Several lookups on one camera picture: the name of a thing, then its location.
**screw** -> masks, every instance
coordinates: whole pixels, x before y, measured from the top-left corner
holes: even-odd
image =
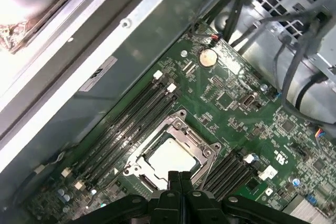
[[[238,199],[236,197],[229,197],[229,201],[232,203],[237,203]]]
[[[195,196],[195,197],[199,197],[199,196],[201,196],[202,194],[199,192],[199,191],[195,191],[195,192],[193,192],[193,196]]]
[[[207,157],[209,157],[211,154],[212,154],[212,152],[211,152],[211,150],[209,150],[209,149],[206,149],[206,150],[204,151],[204,155],[207,156]]]
[[[139,198],[136,198],[136,199],[132,200],[132,203],[140,203],[140,202],[141,202],[141,199],[139,199]]]
[[[187,57],[188,52],[186,50],[181,51],[181,56],[182,57]]]
[[[124,18],[120,21],[122,28],[130,28],[132,26],[132,21],[129,18]]]
[[[175,123],[175,127],[176,127],[177,129],[179,129],[181,126],[182,126],[182,123],[181,123],[180,121],[177,121],[177,122]]]

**gray metal panel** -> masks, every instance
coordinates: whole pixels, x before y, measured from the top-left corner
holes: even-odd
[[[89,92],[77,92],[3,170],[2,198],[57,148],[80,141],[187,28],[200,1],[164,0],[113,54],[118,61],[102,79]]]

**white connector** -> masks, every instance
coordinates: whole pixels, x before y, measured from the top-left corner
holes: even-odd
[[[62,172],[61,172],[61,175],[66,178],[69,176],[69,174],[71,173],[71,169],[70,168],[65,168]]]
[[[163,76],[163,73],[159,70],[157,72],[155,72],[155,74],[153,75],[155,80],[159,80],[161,78],[161,76]]]
[[[176,85],[173,84],[173,83],[171,83],[171,84],[168,86],[167,91],[168,91],[169,93],[172,93],[176,88],[177,88]]]
[[[262,173],[259,174],[259,178],[265,181],[267,178],[273,179],[277,174],[278,171],[269,165]]]
[[[77,190],[83,190],[84,188],[85,188],[85,184],[84,184],[84,182],[83,181],[78,181],[76,184],[75,184],[75,188],[77,189]]]

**integrated circuit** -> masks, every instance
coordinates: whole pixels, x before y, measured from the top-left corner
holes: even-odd
[[[323,162],[323,160],[321,158],[317,159],[314,163],[313,163],[313,167],[317,170],[317,171],[322,171],[323,168],[325,168],[326,164]]]
[[[294,129],[295,124],[290,120],[285,120],[285,122],[281,126],[287,133],[291,132]]]
[[[257,186],[259,186],[259,182],[256,179],[251,178],[249,180],[249,182],[246,183],[246,186],[247,186],[248,189],[250,189],[251,191],[253,191],[254,189],[257,188]]]

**metal frame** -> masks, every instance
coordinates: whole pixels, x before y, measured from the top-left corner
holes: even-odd
[[[127,168],[128,173],[123,173],[124,176],[132,174],[136,176],[146,175],[154,184],[161,185],[158,187],[159,189],[167,187],[167,184],[164,185],[164,182],[155,176],[155,171],[143,158],[143,154],[150,150],[150,148],[161,139],[164,133],[172,135],[187,152],[191,153],[199,161],[201,166],[192,177],[193,184],[209,171],[217,155],[220,153],[222,146],[220,143],[208,145],[184,122],[186,115],[187,112],[185,110],[179,110],[168,116],[131,154],[125,165],[125,167],[129,165],[131,165],[131,167]]]

